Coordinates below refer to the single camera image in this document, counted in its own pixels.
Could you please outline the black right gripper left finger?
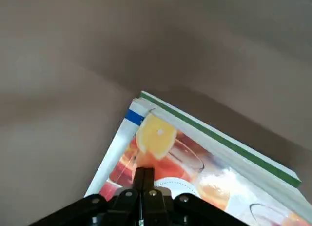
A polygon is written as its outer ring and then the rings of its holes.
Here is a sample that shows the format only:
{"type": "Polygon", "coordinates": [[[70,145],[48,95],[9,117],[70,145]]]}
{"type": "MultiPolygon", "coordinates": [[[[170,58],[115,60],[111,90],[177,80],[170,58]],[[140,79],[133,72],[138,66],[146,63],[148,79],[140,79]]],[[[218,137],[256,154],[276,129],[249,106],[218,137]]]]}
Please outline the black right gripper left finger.
{"type": "Polygon", "coordinates": [[[120,188],[117,195],[106,200],[100,194],[84,197],[33,223],[32,226],[131,226],[136,224],[140,191],[145,168],[136,169],[131,188],[120,188]]]}

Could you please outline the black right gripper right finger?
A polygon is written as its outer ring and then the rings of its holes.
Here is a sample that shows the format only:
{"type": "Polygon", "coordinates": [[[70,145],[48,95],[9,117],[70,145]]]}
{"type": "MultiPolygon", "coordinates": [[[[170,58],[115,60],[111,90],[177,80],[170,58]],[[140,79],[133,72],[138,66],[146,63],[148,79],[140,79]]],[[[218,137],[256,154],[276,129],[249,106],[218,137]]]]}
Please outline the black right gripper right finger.
{"type": "Polygon", "coordinates": [[[144,169],[146,226],[245,226],[241,220],[191,194],[172,198],[154,187],[154,169],[144,169]]]}

